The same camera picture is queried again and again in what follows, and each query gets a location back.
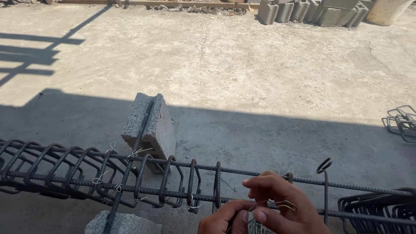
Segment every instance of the concrete floor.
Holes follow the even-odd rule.
[[[380,119],[415,103],[416,7],[390,28],[266,26],[255,14],[70,4],[0,8],[0,137],[101,151],[116,142],[129,154],[119,134],[136,93],[162,93],[174,118],[178,161],[221,161],[323,180],[316,167],[332,157],[332,182],[415,187],[415,145],[388,133]],[[202,177],[210,194],[214,176]],[[247,198],[241,185],[247,177],[221,177],[229,185],[222,183],[222,196]],[[147,172],[146,178],[152,187],[161,177]],[[297,185],[323,207],[323,187]],[[331,209],[336,201],[329,198]],[[0,194],[0,204],[5,234],[83,233],[99,211],[110,209],[24,192]],[[118,211],[163,224],[164,234],[196,233],[210,214],[210,204],[202,204],[198,215],[146,204]],[[330,219],[334,233],[342,233],[340,224]]]

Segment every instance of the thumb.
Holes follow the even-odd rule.
[[[248,212],[240,210],[231,226],[231,234],[247,234],[248,233]]]
[[[276,211],[266,208],[258,207],[254,210],[254,218],[266,226],[268,229],[279,234],[301,234],[301,227],[299,223],[290,221],[283,217]]]

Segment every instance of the hand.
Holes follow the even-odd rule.
[[[212,215],[199,222],[198,234],[225,234],[228,222],[234,217],[231,224],[231,234],[248,233],[248,212],[255,202],[248,200],[231,200],[222,205]]]
[[[281,176],[273,172],[264,172],[258,177],[243,181],[243,185],[250,189],[248,197],[254,198],[256,202],[268,199],[275,202],[287,200],[296,205],[296,211],[286,207],[279,208],[280,214],[266,208],[266,202],[257,205],[253,213],[254,218],[273,232],[277,234],[331,234],[306,194]]]

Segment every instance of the plastic bucket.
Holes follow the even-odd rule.
[[[367,20],[380,26],[390,26],[414,0],[377,0]]]

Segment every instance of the fingernail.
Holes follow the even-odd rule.
[[[267,217],[266,217],[266,214],[264,212],[260,211],[257,214],[256,220],[259,221],[260,223],[262,223],[262,224],[265,223],[266,222],[266,219],[267,219]]]
[[[248,212],[243,213],[243,222],[248,223]]]

